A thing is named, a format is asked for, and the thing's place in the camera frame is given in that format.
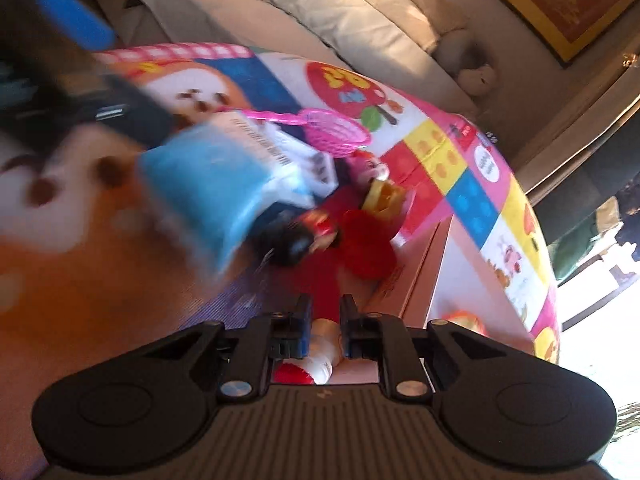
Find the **red white toy bottle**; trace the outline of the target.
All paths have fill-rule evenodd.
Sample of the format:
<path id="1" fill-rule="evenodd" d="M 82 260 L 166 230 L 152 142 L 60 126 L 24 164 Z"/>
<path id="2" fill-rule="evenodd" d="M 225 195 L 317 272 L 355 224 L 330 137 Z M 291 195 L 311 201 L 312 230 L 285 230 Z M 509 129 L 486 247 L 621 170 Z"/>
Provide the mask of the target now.
<path id="1" fill-rule="evenodd" d="M 327 384 L 334 368 L 343 361 L 341 338 L 341 327 L 337 323 L 325 318 L 314 320 L 306 356 L 277 363 L 272 380 L 277 384 Z"/>

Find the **black haired red doll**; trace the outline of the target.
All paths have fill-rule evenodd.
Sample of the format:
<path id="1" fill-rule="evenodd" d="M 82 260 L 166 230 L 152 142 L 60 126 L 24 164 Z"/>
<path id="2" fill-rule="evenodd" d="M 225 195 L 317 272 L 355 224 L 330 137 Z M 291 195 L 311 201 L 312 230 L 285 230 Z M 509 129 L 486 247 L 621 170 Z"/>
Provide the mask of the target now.
<path id="1" fill-rule="evenodd" d="M 256 232 L 253 246 L 265 262 L 296 266 L 313 252 L 330 247 L 336 237 L 337 227 L 330 214 L 313 209 L 271 221 Z"/>

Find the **blue wet wipes pack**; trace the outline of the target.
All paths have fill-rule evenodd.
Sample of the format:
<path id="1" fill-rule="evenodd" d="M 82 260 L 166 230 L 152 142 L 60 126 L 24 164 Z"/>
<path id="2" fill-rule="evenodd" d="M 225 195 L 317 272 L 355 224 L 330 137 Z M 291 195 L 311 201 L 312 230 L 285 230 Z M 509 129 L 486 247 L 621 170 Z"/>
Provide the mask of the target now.
<path id="1" fill-rule="evenodd" d="M 270 207 L 311 210 L 338 185 L 329 154 L 237 110 L 142 153 L 137 174 L 162 228 L 214 273 Z"/>

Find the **toy apple half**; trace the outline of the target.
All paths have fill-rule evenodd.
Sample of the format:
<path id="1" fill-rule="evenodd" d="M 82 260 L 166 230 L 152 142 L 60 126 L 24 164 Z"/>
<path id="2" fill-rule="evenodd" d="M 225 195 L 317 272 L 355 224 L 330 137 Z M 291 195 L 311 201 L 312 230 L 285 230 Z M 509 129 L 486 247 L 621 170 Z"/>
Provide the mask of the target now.
<path id="1" fill-rule="evenodd" d="M 442 317 L 450 323 L 462 326 L 466 330 L 470 330 L 476 334 L 487 336 L 488 331 L 482 320 L 475 314 L 468 311 L 454 311 Z"/>

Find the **red cloth piece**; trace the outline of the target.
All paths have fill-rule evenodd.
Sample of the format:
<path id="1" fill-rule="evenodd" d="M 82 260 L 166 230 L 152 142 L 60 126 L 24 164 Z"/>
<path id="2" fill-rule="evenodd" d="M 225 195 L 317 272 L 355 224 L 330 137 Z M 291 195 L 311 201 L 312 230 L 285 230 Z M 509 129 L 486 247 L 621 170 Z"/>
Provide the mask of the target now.
<path id="1" fill-rule="evenodd" d="M 346 271 L 365 282 L 388 278 L 397 266 L 390 228 L 358 207 L 360 197 L 343 186 L 327 198 L 321 209 L 336 229 L 337 244 L 317 249 L 294 266 L 291 284 L 311 299 L 311 318 L 337 323 L 343 295 L 338 272 Z"/>

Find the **red yellow toy fries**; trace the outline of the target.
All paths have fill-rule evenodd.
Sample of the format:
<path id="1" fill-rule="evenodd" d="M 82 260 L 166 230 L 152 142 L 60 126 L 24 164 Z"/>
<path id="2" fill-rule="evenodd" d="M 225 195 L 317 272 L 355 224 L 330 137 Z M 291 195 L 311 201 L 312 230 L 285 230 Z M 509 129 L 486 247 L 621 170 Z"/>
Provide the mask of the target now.
<path id="1" fill-rule="evenodd" d="M 402 186 L 393 181 L 374 179 L 361 209 L 382 221 L 392 222 L 402 213 L 406 197 L 407 191 Z"/>

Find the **pink white toy figure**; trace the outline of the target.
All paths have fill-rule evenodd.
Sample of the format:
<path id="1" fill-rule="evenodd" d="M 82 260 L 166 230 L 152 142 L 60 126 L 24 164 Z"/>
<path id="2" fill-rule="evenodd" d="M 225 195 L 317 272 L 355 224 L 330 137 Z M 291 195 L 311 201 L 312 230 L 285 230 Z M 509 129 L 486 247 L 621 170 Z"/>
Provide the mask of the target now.
<path id="1" fill-rule="evenodd" d="M 390 177 L 388 166 L 368 151 L 356 150 L 346 162 L 352 183 L 358 188 L 368 188 L 372 181 L 386 181 Z"/>

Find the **colourful cartoon play mat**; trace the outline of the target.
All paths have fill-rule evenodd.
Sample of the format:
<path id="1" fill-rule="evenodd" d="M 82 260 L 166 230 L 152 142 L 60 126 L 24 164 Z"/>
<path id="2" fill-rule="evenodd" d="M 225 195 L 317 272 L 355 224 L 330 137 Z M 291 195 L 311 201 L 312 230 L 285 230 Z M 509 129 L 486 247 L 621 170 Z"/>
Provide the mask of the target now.
<path id="1" fill-rule="evenodd" d="M 157 44 L 104 61 L 182 119 L 200 122 L 225 99 L 255 110 L 328 108 L 360 122 L 392 180 L 413 192 L 401 239 L 458 219 L 516 322 L 509 338 L 546 361 L 558 357 L 540 226 L 511 168 L 467 119 L 341 67 L 231 44 Z M 1 142 L 3 478 L 43 470 L 30 411 L 52 382 L 199 322 L 241 326 L 265 303 L 246 290 L 246 249 L 221 278 L 206 278 L 154 226 L 132 171 L 139 152 L 85 126 L 37 168 L 24 148 Z"/>

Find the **pink toy net scoop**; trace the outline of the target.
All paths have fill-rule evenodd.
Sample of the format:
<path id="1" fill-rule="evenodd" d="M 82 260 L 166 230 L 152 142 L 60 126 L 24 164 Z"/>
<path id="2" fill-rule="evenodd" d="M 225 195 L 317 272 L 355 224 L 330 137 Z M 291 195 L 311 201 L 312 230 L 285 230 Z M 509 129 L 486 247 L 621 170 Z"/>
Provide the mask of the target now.
<path id="1" fill-rule="evenodd" d="M 346 158 L 371 143 L 371 133 L 352 118 L 333 110 L 304 108 L 298 113 L 276 113 L 263 110 L 223 108 L 210 118 L 217 125 L 249 126 L 257 129 L 279 148 L 289 148 L 297 141 L 284 126 L 303 130 L 302 143 L 333 158 Z"/>

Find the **beige sofa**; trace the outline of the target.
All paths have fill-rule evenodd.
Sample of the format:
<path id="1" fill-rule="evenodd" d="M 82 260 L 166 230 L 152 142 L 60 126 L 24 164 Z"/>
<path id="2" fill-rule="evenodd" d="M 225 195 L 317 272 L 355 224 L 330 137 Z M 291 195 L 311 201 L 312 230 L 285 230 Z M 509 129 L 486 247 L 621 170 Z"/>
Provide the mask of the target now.
<path id="1" fill-rule="evenodd" d="M 126 0 L 98 0 L 122 40 Z M 478 108 L 416 40 L 366 0 L 139 0 L 172 42 L 228 42 L 350 67 L 446 110 Z"/>

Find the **grey plush toy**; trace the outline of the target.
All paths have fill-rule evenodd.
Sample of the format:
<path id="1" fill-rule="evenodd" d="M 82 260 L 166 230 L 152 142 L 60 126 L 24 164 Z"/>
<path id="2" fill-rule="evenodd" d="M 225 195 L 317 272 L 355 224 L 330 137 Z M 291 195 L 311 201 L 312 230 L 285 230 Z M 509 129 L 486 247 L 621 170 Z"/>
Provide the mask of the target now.
<path id="1" fill-rule="evenodd" d="M 442 36 L 432 57 L 471 98 L 484 98 L 496 88 L 498 76 L 489 54 L 466 29 Z"/>

